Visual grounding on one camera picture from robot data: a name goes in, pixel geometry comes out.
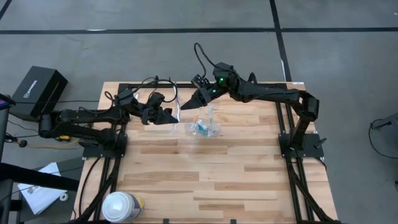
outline black box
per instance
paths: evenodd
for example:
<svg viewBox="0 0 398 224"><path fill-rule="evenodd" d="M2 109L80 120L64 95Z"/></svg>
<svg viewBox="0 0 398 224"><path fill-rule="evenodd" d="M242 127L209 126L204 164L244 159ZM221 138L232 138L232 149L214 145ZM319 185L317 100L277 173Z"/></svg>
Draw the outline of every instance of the black box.
<svg viewBox="0 0 398 224"><path fill-rule="evenodd" d="M54 109L67 83L56 69L32 66L12 96L16 106L10 109L10 114L38 121L40 115Z"/></svg>

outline white paper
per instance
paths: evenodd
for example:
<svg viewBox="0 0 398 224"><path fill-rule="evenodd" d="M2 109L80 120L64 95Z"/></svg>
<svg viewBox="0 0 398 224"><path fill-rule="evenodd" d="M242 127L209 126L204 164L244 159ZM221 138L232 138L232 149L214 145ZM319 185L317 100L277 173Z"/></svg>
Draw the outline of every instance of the white paper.
<svg viewBox="0 0 398 224"><path fill-rule="evenodd" d="M45 172L52 175L61 176L58 170L56 162L52 162L49 165L43 167L39 172ZM33 185L30 184L18 184L20 190L26 189ZM21 191L25 197L30 209L32 209L33 214L38 215L48 206L50 206L56 199L58 199L61 194L65 193L66 190L50 189L46 187L34 186L26 190Z"/></svg>

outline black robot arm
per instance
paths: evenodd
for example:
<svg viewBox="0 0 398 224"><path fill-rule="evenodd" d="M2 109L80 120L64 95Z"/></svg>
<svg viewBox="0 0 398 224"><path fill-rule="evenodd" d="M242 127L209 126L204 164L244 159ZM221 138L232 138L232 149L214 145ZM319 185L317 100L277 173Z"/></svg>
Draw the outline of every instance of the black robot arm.
<svg viewBox="0 0 398 224"><path fill-rule="evenodd" d="M209 83L206 78L199 75L193 78L192 83L198 89L191 99L182 105L181 110L206 106L225 93L229 93L232 99L243 103L252 100L286 103L300 117L296 127L290 132L289 145L295 150L303 149L305 131L310 122L318 118L319 100L306 91L266 87L243 80L232 66L223 62L216 64L213 74L216 80L214 83Z"/></svg>
<svg viewBox="0 0 398 224"><path fill-rule="evenodd" d="M172 109L163 108L160 104L164 95L153 93L146 104L140 103L134 98L130 89L125 89L112 99L114 106L107 110L62 110L53 111L42 115L39 121L39 135L43 138L55 138L68 135L78 138L86 138L97 141L106 146L116 142L118 135L114 129L105 128L96 130L79 126L81 123L108 122L115 125L127 124L129 114L141 118L145 125L177 123L172 115Z"/></svg>

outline wooden table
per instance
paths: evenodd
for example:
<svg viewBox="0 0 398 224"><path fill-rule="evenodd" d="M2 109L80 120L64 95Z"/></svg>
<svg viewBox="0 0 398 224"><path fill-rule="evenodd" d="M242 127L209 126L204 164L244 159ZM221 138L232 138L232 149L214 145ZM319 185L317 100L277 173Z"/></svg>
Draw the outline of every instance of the wooden table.
<svg viewBox="0 0 398 224"><path fill-rule="evenodd" d="M109 107L104 92L116 94L118 82L104 83L100 109ZM287 83L304 90L303 83ZM152 89L138 91L146 102ZM167 99L172 88L161 88ZM179 88L180 103L188 101L194 89ZM185 134L199 110L182 111L181 121L172 125L141 124L132 118L127 126L128 147L121 161L117 190L144 199L144 213L134 223L295 223L286 164L277 140L280 134L275 103L236 102L224 95L212 102L215 121L221 123L217 138ZM175 103L164 103L175 109ZM289 130L286 110L284 121ZM207 108L200 111L207 114ZM97 124L102 129L109 124ZM315 127L310 125L308 132ZM94 159L85 162L81 185ZM83 210L98 191L103 161L93 169L83 197ZM315 159L304 159L308 188L322 209L337 219L325 168ZM302 216L306 218L301 194ZM75 210L78 211L78 197Z"/></svg>

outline white cylinder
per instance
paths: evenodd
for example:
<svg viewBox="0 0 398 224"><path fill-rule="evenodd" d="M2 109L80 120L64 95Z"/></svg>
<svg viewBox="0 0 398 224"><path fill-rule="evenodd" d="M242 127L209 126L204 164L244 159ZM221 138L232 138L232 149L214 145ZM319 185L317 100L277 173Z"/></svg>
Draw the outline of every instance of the white cylinder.
<svg viewBox="0 0 398 224"><path fill-rule="evenodd" d="M137 218L143 211L144 202L126 192L113 192L102 204L102 214L109 222L126 222Z"/></svg>

